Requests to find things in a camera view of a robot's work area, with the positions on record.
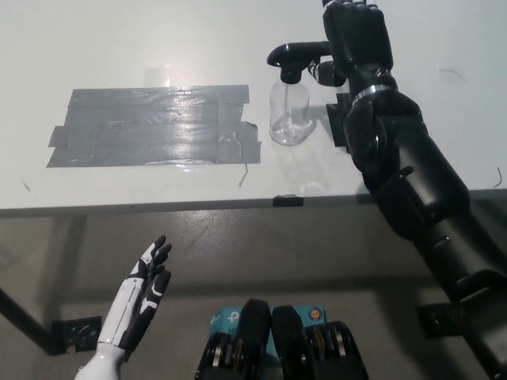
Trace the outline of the black right hand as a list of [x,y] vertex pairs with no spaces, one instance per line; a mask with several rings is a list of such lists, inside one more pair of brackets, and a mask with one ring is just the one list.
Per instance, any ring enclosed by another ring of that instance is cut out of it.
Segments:
[[348,83],[352,97],[373,86],[397,89],[382,10],[366,1],[323,1],[322,7],[337,85]]

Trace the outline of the white and black left hand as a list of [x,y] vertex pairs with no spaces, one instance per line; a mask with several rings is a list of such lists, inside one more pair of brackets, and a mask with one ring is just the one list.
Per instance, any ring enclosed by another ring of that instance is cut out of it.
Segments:
[[171,249],[162,235],[135,262],[113,299],[98,344],[119,348],[126,355],[137,348],[170,281],[164,263]]

